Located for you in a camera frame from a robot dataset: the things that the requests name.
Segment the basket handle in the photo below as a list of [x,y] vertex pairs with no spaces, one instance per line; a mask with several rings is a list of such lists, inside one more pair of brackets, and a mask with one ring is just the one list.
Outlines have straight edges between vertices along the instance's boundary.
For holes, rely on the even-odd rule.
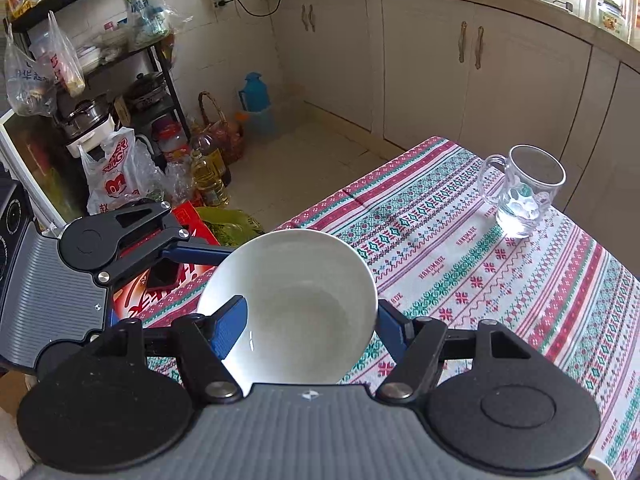
[[224,124],[226,124],[225,114],[222,111],[222,109],[218,106],[218,103],[213,98],[213,96],[209,92],[200,92],[200,94],[198,95],[198,104],[200,105],[200,113],[202,115],[202,121],[204,122],[205,127],[209,126],[211,124],[211,121],[209,121],[209,118],[207,117],[207,113],[204,111],[204,103],[202,102],[202,98],[204,96],[208,97],[209,100],[213,103],[214,107],[216,108],[216,111],[218,112],[218,115],[220,116],[220,119]]

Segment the gray ribbed panel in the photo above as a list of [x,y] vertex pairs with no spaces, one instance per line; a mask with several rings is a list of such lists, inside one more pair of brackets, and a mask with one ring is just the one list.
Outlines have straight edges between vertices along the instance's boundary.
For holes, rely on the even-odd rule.
[[[37,466],[24,480],[498,480],[441,450],[405,408],[362,386],[256,385],[232,406],[211,406],[178,446],[137,468],[91,476]],[[574,468],[545,480],[586,480]]]
[[0,355],[33,368],[50,341],[82,341],[87,332],[102,330],[105,300],[106,290],[90,274],[69,269],[58,255],[58,241],[30,223],[4,300]]

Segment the white cup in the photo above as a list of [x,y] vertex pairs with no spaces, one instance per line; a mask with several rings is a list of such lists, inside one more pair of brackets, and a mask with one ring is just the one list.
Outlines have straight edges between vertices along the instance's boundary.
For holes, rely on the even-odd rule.
[[253,383],[335,384],[371,340],[376,283],[349,245],[290,229],[254,238],[216,269],[200,297],[209,316],[241,294],[248,322],[223,361],[245,395]]
[[590,455],[582,468],[594,480],[616,480],[611,468],[596,456]]

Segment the cooking oil bottle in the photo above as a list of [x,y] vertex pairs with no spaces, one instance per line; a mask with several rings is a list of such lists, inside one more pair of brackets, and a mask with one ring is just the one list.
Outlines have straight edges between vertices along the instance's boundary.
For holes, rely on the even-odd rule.
[[198,150],[191,152],[191,174],[205,205],[224,207],[229,204],[229,196],[218,170]]

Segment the patterned tablecloth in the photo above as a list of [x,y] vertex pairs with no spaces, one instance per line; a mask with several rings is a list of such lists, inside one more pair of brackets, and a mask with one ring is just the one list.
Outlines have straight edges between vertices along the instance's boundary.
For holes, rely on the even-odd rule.
[[[532,237],[505,237],[476,190],[481,163],[432,137],[281,228],[326,231],[353,246],[380,296],[408,317],[454,328],[500,320],[596,399],[602,428],[592,453],[626,479],[640,450],[640,283],[555,209]],[[487,179],[495,192],[502,174]],[[193,310],[207,276],[143,313],[146,325]],[[469,365],[449,362],[443,380]],[[154,366],[177,374],[168,360]],[[373,390],[393,366],[374,336],[343,382]]]

